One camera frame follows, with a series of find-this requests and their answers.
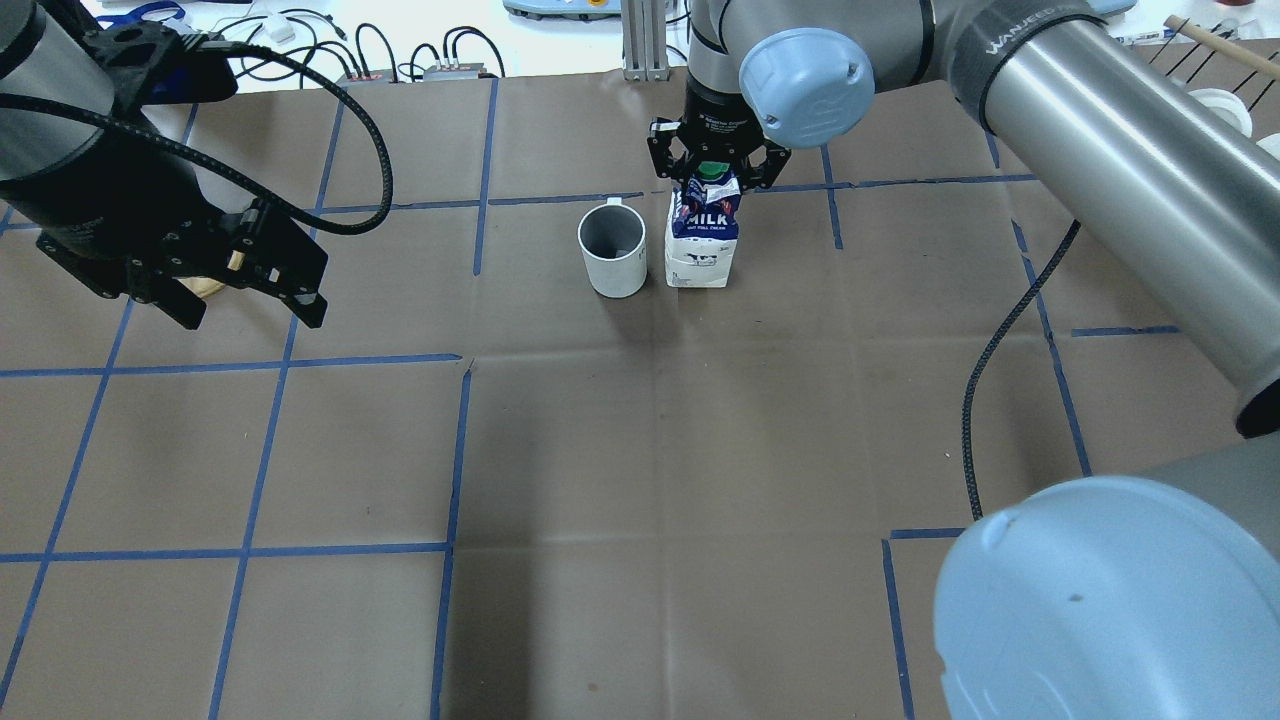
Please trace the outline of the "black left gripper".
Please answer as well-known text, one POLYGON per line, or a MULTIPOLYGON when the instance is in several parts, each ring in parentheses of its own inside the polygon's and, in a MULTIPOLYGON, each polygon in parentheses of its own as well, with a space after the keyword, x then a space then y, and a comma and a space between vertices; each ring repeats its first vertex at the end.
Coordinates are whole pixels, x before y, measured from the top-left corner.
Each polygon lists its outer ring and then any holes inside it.
POLYGON ((38 249, 88 290, 128 295, 195 329, 209 278, 279 299, 307 327, 326 313, 328 256, 261 199, 227 211, 204 196, 193 163, 140 137, 150 104, 232 96, 225 61, 193 59, 195 37, 156 22, 87 29, 3 22, 3 92, 118 120, 123 131, 36 110, 3 110, 3 200, 40 229, 38 249))

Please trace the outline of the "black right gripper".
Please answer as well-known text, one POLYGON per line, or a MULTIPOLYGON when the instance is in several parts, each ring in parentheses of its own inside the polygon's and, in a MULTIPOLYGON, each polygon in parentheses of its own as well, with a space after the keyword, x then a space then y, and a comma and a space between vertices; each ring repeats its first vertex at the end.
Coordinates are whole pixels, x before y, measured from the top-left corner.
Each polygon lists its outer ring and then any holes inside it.
POLYGON ((724 94, 700 82, 685 85, 684 113, 676 120, 650 120, 646 135, 655 174, 684 188, 699 164, 730 164, 746 193, 768 190, 792 150, 768 140, 740 94, 724 94))

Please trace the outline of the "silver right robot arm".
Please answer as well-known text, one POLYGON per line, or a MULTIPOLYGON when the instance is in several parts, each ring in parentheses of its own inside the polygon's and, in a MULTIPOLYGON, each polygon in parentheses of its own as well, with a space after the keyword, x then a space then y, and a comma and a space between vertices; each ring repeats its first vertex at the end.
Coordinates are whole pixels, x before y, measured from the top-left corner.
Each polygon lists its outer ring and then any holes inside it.
POLYGON ((977 514, 940 570, 955 719, 1277 716, 1277 161, 1088 1, 695 1, 655 173, 744 190, 942 79, 1240 393, 1240 445, 977 514))

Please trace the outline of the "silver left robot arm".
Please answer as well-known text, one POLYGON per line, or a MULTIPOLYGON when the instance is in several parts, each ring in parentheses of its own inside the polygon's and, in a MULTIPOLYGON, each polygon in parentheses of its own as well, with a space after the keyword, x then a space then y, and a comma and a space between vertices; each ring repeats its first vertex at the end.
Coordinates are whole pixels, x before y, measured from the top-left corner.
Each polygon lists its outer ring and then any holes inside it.
POLYGON ((264 191, 210 202, 191 147, 147 105, 214 102, 237 85, 197 35, 138 20, 93 26, 56 1, 3 4, 3 200, 38 249, 97 296, 151 304, 187 329, 209 279, 280 300, 305 325, 326 314, 326 254, 264 191))

